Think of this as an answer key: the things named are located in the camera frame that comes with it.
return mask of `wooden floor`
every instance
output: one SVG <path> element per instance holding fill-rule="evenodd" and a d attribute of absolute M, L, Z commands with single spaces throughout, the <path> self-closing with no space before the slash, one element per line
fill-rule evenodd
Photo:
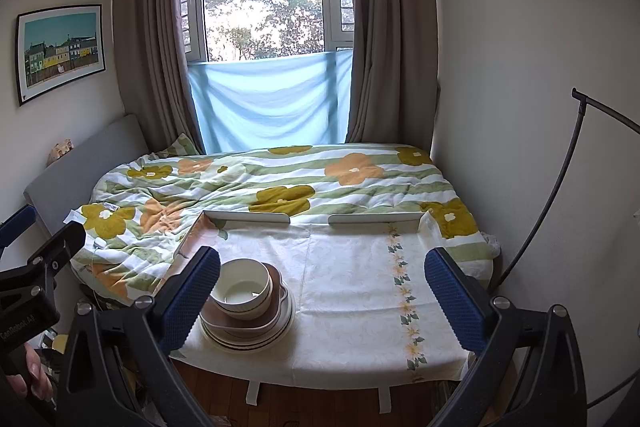
<path fill-rule="evenodd" d="M 391 388 L 391 413 L 379 414 L 378 390 L 319 391 L 262 384 L 256 407 L 245 403 L 248 382 L 174 361 L 210 415 L 232 427 L 425 427 L 438 408 L 438 384 Z"/>

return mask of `tree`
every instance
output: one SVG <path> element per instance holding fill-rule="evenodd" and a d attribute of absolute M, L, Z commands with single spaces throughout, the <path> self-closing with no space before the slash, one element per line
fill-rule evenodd
<path fill-rule="evenodd" d="M 324 51 L 321 0 L 204 0 L 211 60 Z"/>

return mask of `pillow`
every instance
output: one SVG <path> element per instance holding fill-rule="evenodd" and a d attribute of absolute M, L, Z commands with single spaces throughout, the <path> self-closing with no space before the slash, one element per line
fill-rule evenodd
<path fill-rule="evenodd" d="M 178 139 L 163 151 L 157 152 L 159 158 L 174 158 L 175 156 L 197 156 L 200 152 L 186 134 L 182 133 Z"/>

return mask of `curtain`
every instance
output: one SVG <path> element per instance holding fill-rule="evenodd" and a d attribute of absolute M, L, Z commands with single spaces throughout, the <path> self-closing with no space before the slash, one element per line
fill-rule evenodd
<path fill-rule="evenodd" d="M 207 154 L 343 143 L 351 50 L 189 65 Z"/>
<path fill-rule="evenodd" d="M 436 107 L 436 0 L 353 0 L 347 142 L 405 143 L 429 152 Z"/>
<path fill-rule="evenodd" d="M 185 133 L 202 151 L 182 42 L 180 0 L 113 0 L 118 87 L 152 151 Z"/>

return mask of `sky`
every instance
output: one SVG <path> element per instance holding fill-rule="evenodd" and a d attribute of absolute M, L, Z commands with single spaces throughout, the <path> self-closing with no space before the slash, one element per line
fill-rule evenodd
<path fill-rule="evenodd" d="M 47 46 L 62 44 L 67 35 L 71 37 L 93 37 L 95 34 L 95 13 L 73 13 L 47 17 L 24 25 L 24 49 L 42 41 Z"/>

